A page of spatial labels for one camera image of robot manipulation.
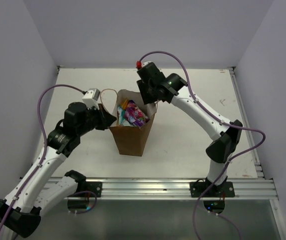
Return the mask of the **teal candy bag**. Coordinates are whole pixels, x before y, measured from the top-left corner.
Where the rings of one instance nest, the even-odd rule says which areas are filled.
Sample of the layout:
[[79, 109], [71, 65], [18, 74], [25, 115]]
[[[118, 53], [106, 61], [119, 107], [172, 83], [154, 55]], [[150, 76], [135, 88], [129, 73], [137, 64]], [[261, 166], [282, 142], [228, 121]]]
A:
[[132, 125], [125, 118], [125, 110], [120, 106], [117, 107], [118, 113], [118, 126], [131, 127]]

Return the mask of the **orange Kettle chips bag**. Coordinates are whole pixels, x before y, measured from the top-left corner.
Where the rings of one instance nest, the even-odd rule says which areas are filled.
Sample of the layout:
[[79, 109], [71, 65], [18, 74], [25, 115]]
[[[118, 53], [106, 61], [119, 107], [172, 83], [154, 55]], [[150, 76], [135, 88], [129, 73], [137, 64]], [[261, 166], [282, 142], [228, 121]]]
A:
[[121, 104], [120, 104], [120, 107], [125, 110], [128, 106], [128, 102], [129, 100], [126, 98]]

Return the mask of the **purple Fox's candy bag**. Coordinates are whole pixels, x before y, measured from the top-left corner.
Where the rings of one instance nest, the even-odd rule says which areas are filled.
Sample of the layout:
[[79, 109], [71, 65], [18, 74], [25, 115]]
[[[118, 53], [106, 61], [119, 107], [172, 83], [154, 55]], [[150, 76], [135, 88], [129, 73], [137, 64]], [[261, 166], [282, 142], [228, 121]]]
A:
[[149, 122], [149, 117], [140, 110], [134, 101], [129, 100], [125, 109], [124, 118], [135, 127], [142, 127]]

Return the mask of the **brown paper bag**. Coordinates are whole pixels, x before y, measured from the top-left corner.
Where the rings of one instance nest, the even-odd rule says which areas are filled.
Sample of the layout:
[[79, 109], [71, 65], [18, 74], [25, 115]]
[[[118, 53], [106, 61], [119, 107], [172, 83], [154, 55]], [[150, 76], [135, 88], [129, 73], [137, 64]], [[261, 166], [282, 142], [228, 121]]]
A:
[[[127, 156], [141, 157], [143, 155], [147, 139], [149, 137], [155, 115], [157, 104], [144, 104], [140, 93], [122, 89], [115, 92], [117, 98], [112, 115], [117, 120], [110, 127], [119, 154]], [[117, 107], [125, 100], [132, 100], [149, 117], [149, 122], [142, 127], [137, 126], [118, 126]]]

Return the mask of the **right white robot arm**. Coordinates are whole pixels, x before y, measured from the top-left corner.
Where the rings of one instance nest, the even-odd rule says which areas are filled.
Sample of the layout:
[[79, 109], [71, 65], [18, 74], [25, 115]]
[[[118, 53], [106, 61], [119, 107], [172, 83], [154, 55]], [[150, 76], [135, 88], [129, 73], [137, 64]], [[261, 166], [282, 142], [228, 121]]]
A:
[[205, 105], [199, 98], [192, 98], [196, 94], [189, 92], [187, 81], [178, 74], [165, 76], [153, 62], [138, 61], [136, 68], [140, 77], [137, 85], [144, 104], [162, 101], [174, 105], [198, 123], [212, 139], [212, 143], [205, 150], [210, 158], [205, 189], [210, 196], [219, 195], [227, 179], [225, 165], [236, 150], [241, 135], [240, 129], [224, 124], [241, 127], [242, 123], [239, 120], [230, 121], [225, 117], [221, 118], [214, 112], [213, 115], [219, 119], [216, 121], [199, 106]]

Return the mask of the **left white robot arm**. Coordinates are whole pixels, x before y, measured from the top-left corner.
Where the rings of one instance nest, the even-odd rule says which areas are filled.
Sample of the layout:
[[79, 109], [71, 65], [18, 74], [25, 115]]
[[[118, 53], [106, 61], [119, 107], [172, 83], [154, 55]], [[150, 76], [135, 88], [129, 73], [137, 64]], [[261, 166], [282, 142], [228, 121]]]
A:
[[116, 117], [102, 104], [86, 106], [82, 102], [69, 104], [64, 117], [45, 140], [39, 157], [19, 184], [0, 198], [0, 227], [6, 227], [3, 239], [13, 236], [29, 237], [39, 226], [45, 212], [68, 196], [87, 192], [86, 178], [77, 171], [67, 172], [52, 188], [43, 188], [55, 170], [80, 144], [81, 137], [92, 130], [106, 130]]

